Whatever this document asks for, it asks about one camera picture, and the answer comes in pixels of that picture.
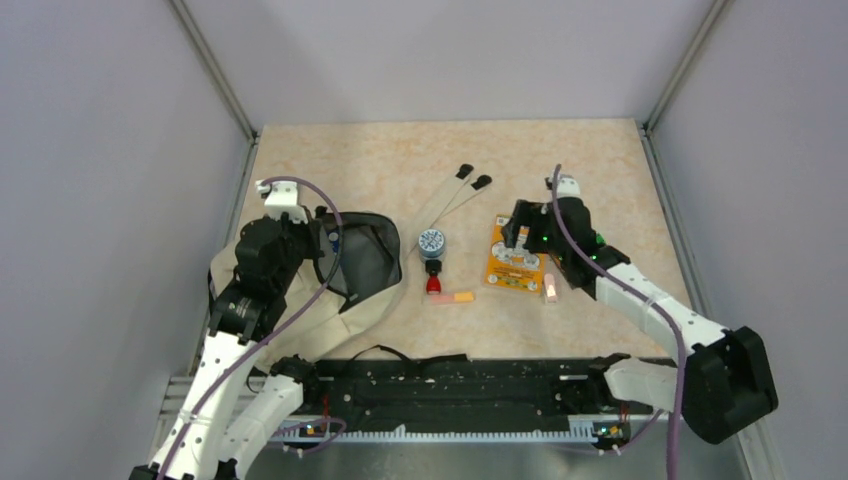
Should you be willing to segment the orange activity book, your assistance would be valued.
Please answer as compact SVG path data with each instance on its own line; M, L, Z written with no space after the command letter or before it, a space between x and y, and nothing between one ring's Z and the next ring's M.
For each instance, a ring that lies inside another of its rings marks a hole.
M506 291L539 295L545 276L545 256L525 249L529 228L521 226L514 247L507 247L501 229L508 223L507 214L495 216L485 271L484 286Z

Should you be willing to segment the cream canvas backpack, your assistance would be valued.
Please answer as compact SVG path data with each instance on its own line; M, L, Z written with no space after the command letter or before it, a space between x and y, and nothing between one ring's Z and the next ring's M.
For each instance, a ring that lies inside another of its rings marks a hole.
M406 289L402 268L417 248L419 234L490 183L486 175L471 180L472 170L470 164L461 165L404 228L384 215L341 212L332 203L314 212L304 206L309 220L320 225L324 256L306 260L298 270L285 296L287 308L254 368L269 372L278 360L291 356L318 360L383 320ZM266 179L297 182L299 193L310 185L291 176ZM328 240L335 228L342 230L339 254L333 253ZM231 280L239 237L240 233L210 264L210 319L215 295Z

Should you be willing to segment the blue illustrated book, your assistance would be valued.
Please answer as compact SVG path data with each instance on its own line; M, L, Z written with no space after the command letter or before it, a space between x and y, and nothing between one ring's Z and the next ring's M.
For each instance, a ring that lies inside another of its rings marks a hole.
M343 238L342 230L335 228L328 233L328 240L334 254L339 254L342 251Z

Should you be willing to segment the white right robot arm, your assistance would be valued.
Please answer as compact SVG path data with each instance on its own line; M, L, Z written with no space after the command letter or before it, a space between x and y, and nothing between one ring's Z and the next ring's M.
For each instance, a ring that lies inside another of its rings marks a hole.
M601 358L586 385L594 409L612 412L636 402L677 413L700 439L717 445L778 408L761 336L718 324L648 280L600 239L581 199L519 200L501 234L508 247L548 255L570 288L623 314L672 357L672 365L627 354Z

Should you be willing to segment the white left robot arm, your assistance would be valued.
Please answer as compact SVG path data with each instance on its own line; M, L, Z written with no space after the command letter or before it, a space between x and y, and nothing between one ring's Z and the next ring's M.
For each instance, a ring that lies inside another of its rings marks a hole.
M322 257L316 220L265 216L242 228L231 280L214 298L203 353L162 446L133 479L242 479L274 430L294 411L319 404L320 386L303 375L271 374L241 414L236 403L287 308L306 260Z

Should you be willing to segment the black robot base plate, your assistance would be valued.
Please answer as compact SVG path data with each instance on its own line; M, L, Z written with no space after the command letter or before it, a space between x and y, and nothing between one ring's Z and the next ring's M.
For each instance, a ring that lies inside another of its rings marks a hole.
M604 394L591 359L322 360L285 358L272 366L304 387L301 416L344 420L349 434L565 433L579 417L613 421L653 410Z

